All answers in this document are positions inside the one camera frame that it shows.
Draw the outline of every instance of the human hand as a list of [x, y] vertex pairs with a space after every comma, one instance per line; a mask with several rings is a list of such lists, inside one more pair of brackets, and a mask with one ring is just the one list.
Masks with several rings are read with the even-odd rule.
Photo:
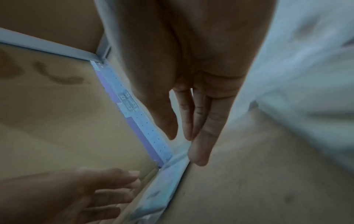
[[138, 188], [139, 172], [81, 168], [0, 181], [4, 224], [81, 224], [116, 218]]
[[276, 0], [95, 2], [133, 94], [174, 139], [173, 89], [184, 136], [192, 141], [189, 158], [206, 165], [267, 33]]

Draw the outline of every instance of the hand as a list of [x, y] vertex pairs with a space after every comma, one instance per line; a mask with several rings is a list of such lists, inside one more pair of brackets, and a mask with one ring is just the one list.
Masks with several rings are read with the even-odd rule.
[[276, 0], [96, 0], [133, 94], [170, 139], [177, 119], [206, 165], [267, 33]]
[[116, 218], [140, 186], [139, 172], [120, 169], [47, 173], [0, 181], [0, 220], [5, 224], [81, 224]]

